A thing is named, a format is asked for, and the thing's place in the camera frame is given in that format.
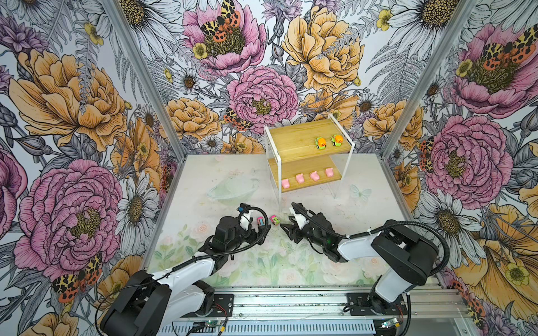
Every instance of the pink peony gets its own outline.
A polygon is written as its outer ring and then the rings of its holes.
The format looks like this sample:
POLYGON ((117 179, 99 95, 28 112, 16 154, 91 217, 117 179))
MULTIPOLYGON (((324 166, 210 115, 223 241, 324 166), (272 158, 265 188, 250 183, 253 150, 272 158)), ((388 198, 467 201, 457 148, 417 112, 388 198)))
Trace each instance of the pink peony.
POLYGON ((254 124, 251 131, 263 133, 264 125, 273 126, 292 119, 299 99, 295 84, 286 75, 260 66, 245 71, 239 80, 228 84, 230 107, 237 116, 254 124))
POLYGON ((206 48, 207 53, 198 56, 204 68, 214 76, 226 76, 229 73, 242 72, 251 65, 257 65, 264 58, 267 33, 264 24, 258 26, 256 19, 252 18, 250 8, 244 9, 235 1, 235 10, 240 15, 239 29, 234 31, 233 37, 228 36, 227 41, 218 42, 218 52, 211 53, 211 45, 216 45, 211 38, 206 41, 206 35, 200 27, 210 21, 216 21, 221 15, 221 5, 216 10, 207 8, 204 12, 200 8, 196 11, 186 11, 183 14, 183 44, 188 48, 206 48))
POLYGON ((55 279, 77 273, 98 253, 112 258, 119 245, 118 202, 122 188, 107 169, 75 160, 67 169, 38 177, 20 204, 15 265, 55 279))
POLYGON ((434 137, 434 169, 426 183, 432 192, 441 189, 460 199, 465 209, 486 206, 510 179, 513 162, 505 149, 500 125, 487 117, 450 117, 434 137))
POLYGON ((505 46, 523 32, 512 33, 512 28, 502 31, 501 25, 494 28, 487 24, 467 44, 468 50, 459 56, 460 65, 451 88, 452 98, 458 106, 501 119, 512 115, 538 95, 538 52, 519 64, 503 62, 493 71, 483 66, 485 45, 498 43, 505 46))
POLYGON ((0 238, 11 227, 17 213, 17 198, 27 184, 23 166, 8 151, 0 148, 0 238))

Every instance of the pink pig toy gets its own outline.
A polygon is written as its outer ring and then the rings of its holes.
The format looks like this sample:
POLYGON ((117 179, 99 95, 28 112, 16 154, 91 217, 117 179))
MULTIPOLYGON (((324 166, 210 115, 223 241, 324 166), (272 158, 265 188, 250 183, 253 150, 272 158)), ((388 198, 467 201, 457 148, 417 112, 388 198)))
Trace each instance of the pink pig toy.
POLYGON ((317 181, 320 179, 320 176, 317 174, 317 171, 313 171, 310 173, 310 178, 314 181, 317 181))

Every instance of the wooden shelf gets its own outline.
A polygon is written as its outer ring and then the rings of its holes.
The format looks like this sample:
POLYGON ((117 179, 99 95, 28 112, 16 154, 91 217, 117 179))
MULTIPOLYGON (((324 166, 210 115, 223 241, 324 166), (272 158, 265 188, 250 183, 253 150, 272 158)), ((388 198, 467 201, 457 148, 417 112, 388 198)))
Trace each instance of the wooden shelf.
POLYGON ((272 128, 269 131, 277 147, 282 164, 285 162, 320 157, 324 155, 349 153, 351 150, 351 145, 345 139, 345 137, 341 146, 332 145, 331 137, 333 134, 340 134, 342 136, 343 134, 329 119, 310 121, 308 123, 299 125, 277 127, 272 128), (325 138, 327 141, 327 146, 325 149, 317 149, 315 140, 318 137, 325 138))
MULTIPOLYGON (((277 184, 278 188, 278 165, 275 159, 269 159, 269 166, 271 167, 271 172, 273 178, 277 184)), ((312 185, 324 184, 327 182, 338 181, 342 178, 340 171, 336 168, 336 165, 332 161, 330 156, 315 156, 312 158, 306 158, 298 161, 282 163, 282 179, 289 179, 289 188, 282 188, 282 192, 293 191, 301 188, 311 187, 312 185), (331 168, 334 172, 332 177, 327 177, 325 175, 325 169, 331 168), (317 170, 320 179, 313 181, 310 178, 310 173, 317 170), (297 174, 303 173, 305 181, 301 184, 297 183, 295 176, 297 174)))

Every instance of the lower shelf board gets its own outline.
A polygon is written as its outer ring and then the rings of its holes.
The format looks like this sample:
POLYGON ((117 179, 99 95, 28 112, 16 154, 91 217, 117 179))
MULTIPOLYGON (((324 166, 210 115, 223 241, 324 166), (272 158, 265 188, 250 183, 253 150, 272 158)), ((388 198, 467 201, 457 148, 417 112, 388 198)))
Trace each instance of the lower shelf board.
MULTIPOLYGON (((278 165, 275 159, 269 159, 269 167, 271 168, 271 172, 273 173, 273 178, 277 184, 278 188, 278 165)), ((318 184, 324 184, 327 182, 333 182, 338 181, 342 178, 342 174, 340 174, 340 171, 338 168, 336 168, 336 165, 332 161, 331 157, 326 156, 317 156, 314 158, 308 158, 308 159, 302 159, 292 162, 285 162, 282 164, 282 179, 289 179, 289 188, 284 189, 282 188, 282 192, 288 192, 293 191, 301 188, 311 187, 313 185, 318 184), (327 177, 325 175, 325 169, 331 168, 334 172, 334 175, 332 177, 327 177), (313 171, 317 171, 317 174, 320 176, 320 179, 317 181, 314 181, 310 178, 310 173, 313 171), (303 183, 297 183, 297 180, 295 179, 295 176, 297 174, 303 173, 303 177, 305 178, 305 181, 303 183)))

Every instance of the floral tablecloth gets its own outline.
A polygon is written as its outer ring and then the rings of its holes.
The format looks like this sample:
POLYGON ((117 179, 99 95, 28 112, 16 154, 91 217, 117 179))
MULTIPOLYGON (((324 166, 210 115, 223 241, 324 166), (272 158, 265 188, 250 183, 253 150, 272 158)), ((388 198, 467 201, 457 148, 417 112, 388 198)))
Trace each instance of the floral tablecloth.
MULTIPOLYGON (((303 203, 323 212, 334 229, 345 234, 403 219, 374 154, 353 155, 336 199, 327 185, 318 185, 283 194, 283 212, 278 212, 270 183, 265 155, 190 155, 148 270, 163 270, 190 258, 214 234, 221 217, 237 215, 241 202, 277 215, 283 223, 289 223, 290 203, 303 203)), ((373 284, 386 269, 379 257, 333 263, 306 241, 294 244, 275 226, 263 245, 236 254, 204 281, 214 287, 373 284)))

